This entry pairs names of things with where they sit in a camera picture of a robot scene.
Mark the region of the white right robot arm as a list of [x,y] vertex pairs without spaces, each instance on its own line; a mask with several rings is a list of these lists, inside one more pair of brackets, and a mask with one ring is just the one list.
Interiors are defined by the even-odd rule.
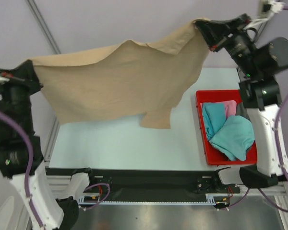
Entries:
[[288,69],[288,40],[276,37],[256,47],[247,34],[251,18],[227,21],[199,19],[195,27],[210,51],[225,49],[245,77],[239,83],[240,97],[250,117],[257,149],[257,163],[240,168],[242,183],[251,189],[268,188],[288,179],[288,160],[279,111],[282,105],[276,74]]

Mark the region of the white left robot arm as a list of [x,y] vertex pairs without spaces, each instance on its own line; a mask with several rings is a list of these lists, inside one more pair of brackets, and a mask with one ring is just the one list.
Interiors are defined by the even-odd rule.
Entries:
[[96,179],[89,168],[77,169],[63,193],[53,196],[31,110],[30,97],[41,88],[30,60],[0,69],[0,172],[20,195],[33,229],[69,230],[79,217],[79,197],[95,189]]

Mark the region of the beige t shirt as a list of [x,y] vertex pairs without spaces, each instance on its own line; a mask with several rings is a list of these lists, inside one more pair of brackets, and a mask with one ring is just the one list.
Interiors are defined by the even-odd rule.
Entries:
[[194,22],[152,43],[123,43],[32,58],[60,124],[143,114],[147,128],[170,128],[170,113],[198,80],[209,49]]

